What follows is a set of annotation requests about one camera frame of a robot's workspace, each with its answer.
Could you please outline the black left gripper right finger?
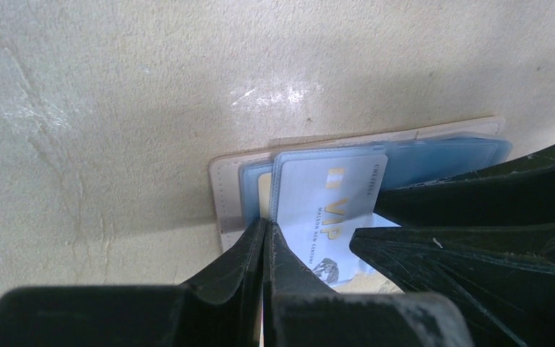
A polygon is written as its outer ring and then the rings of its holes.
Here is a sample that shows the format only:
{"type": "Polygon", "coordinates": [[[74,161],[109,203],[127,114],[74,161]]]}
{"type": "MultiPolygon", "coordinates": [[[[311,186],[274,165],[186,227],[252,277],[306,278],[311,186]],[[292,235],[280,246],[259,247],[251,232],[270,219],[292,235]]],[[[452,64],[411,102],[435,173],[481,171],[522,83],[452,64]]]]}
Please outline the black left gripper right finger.
{"type": "Polygon", "coordinates": [[[266,346],[472,346],[458,308],[422,294],[340,294],[288,248],[275,223],[264,237],[266,346]]]}

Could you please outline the silver VIP credit card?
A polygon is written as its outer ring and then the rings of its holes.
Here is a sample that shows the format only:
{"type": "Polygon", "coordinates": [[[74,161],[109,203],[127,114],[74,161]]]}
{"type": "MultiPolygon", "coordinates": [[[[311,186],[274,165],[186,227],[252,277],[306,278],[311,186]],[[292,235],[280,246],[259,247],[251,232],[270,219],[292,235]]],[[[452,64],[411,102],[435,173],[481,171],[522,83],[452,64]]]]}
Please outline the silver VIP credit card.
{"type": "Polygon", "coordinates": [[[289,250],[328,286],[347,283],[360,270],[349,242],[373,219],[387,164],[382,151],[283,153],[275,159],[271,219],[289,250]]]}

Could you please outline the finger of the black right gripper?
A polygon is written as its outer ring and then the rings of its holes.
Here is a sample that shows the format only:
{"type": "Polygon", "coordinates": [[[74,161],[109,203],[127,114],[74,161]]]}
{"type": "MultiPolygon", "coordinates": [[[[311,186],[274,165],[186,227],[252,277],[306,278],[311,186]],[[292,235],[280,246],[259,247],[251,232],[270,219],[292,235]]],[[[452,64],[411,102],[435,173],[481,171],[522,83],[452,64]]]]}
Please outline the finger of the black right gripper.
{"type": "Polygon", "coordinates": [[[489,168],[382,192],[375,211],[401,226],[555,223],[555,145],[489,168]]]}
{"type": "Polygon", "coordinates": [[[406,292],[447,297],[477,346],[555,346],[555,223],[360,228],[350,250],[406,292]]]}

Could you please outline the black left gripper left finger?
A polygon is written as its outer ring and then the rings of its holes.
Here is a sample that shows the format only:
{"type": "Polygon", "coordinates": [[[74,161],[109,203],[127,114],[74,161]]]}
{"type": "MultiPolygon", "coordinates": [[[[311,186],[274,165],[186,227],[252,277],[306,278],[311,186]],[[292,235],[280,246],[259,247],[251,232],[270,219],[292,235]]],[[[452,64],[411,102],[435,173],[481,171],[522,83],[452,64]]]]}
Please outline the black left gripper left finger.
{"type": "Polygon", "coordinates": [[[0,298],[0,346],[258,346],[267,221],[178,285],[26,286],[0,298]]]}

